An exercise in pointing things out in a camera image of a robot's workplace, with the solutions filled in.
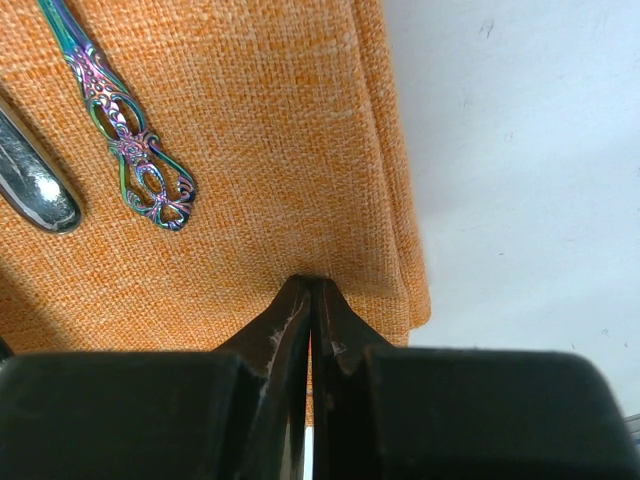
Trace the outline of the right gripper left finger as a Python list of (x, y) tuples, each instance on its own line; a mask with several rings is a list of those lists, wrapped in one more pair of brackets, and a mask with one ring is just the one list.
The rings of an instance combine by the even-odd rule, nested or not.
[(299, 479), (308, 282), (214, 350), (1, 349), (5, 479)]

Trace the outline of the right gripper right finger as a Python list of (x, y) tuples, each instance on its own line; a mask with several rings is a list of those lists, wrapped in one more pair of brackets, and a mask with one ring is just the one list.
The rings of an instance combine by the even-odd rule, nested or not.
[(317, 479), (635, 479), (600, 372), (561, 352), (401, 348), (311, 288)]

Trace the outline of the copper bowl spoon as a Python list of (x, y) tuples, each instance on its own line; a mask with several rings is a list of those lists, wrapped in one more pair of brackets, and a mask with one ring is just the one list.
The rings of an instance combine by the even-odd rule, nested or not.
[(89, 38), (63, 1), (39, 6), (77, 82), (93, 124), (117, 159), (119, 189), (126, 205), (156, 226), (182, 230), (192, 213), (196, 182), (163, 152), (160, 138), (125, 82)]

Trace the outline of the orange cloth napkin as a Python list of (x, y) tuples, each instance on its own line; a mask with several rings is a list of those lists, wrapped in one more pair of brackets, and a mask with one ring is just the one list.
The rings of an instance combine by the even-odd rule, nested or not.
[(17, 351), (212, 349), (294, 274), (333, 279), (391, 342), (431, 313), (378, 1), (74, 1), (197, 184), (178, 232), (132, 212), (34, 1), (1, 5), (1, 94), (84, 206), (41, 232), (1, 209)]

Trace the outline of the silver table knife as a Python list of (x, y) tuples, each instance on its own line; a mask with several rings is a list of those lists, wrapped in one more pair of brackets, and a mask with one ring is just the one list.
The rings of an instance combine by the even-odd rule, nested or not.
[(71, 184), (5, 100), (1, 102), (1, 195), (23, 219), (51, 234), (70, 233), (83, 220)]

